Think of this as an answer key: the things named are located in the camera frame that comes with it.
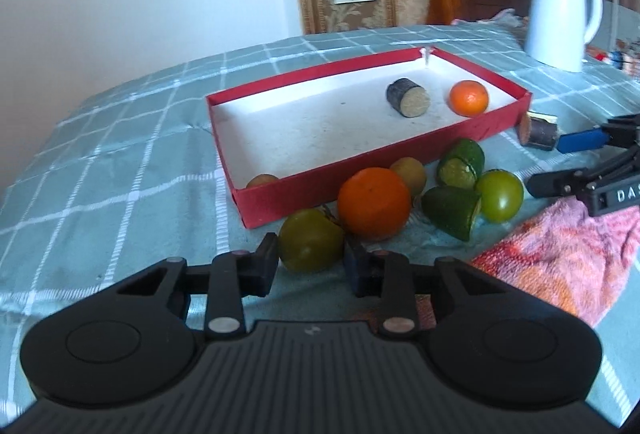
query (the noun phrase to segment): white wall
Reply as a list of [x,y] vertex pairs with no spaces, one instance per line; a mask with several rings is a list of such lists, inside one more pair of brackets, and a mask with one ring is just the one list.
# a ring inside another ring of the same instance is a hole
[[298,0],[0,0],[0,192],[91,94],[301,33]]

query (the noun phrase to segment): plaid tablecloth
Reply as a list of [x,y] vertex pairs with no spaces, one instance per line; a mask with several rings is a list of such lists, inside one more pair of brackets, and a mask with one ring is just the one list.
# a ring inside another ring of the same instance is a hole
[[[229,249],[252,250],[265,232],[279,229],[280,223],[242,227],[213,145],[206,94],[324,62],[436,45],[531,90],[533,110],[557,115],[563,132],[640,112],[638,85],[622,72],[592,59],[581,74],[542,66],[522,52],[522,35],[512,32],[466,23],[296,37],[181,64],[88,99],[56,126],[7,189],[0,210],[0,425],[33,401],[18,354],[34,323],[162,258],[177,255],[203,264]],[[563,156],[524,149],[512,130],[482,146],[487,168],[521,178],[615,153]],[[384,247],[413,262],[441,255],[469,260],[545,204],[528,199],[513,222],[481,223],[469,244],[414,214]],[[616,424],[640,398],[638,294],[640,273],[633,270],[626,291],[598,327],[605,357],[590,403]],[[279,270],[267,298],[245,299],[249,323],[341,319],[372,306],[375,300],[351,297],[339,266],[314,276]],[[202,300],[194,300],[189,324],[202,327],[203,311]]]

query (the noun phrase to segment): tangerine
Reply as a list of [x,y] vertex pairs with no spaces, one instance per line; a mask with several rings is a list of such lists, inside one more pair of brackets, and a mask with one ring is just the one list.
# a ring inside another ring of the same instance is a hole
[[390,169],[363,169],[345,181],[338,192],[340,222],[363,239],[377,241],[397,234],[409,213],[409,189]]
[[489,105],[486,87],[475,80],[461,80],[449,92],[449,106],[460,116],[477,116]]

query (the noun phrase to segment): red box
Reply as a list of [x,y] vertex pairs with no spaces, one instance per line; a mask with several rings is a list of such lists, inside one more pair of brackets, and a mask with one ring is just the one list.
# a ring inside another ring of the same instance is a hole
[[[385,98],[397,78],[428,89],[432,104],[418,118],[403,118]],[[490,93],[487,112],[455,115],[450,87],[463,79]],[[423,163],[441,157],[459,138],[484,140],[515,126],[531,93],[449,52],[402,49],[277,75],[207,97],[209,115],[231,195],[247,228],[300,208],[334,201],[350,176],[389,167],[405,156]],[[280,178],[246,189],[258,174]]]

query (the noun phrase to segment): pink towel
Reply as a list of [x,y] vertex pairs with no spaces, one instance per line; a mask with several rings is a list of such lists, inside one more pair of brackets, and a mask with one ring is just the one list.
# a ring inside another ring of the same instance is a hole
[[[471,264],[593,327],[625,288],[639,244],[638,206],[590,218],[580,201],[561,198]],[[434,327],[430,299],[416,301],[420,326]],[[358,318],[376,327],[373,312]]]

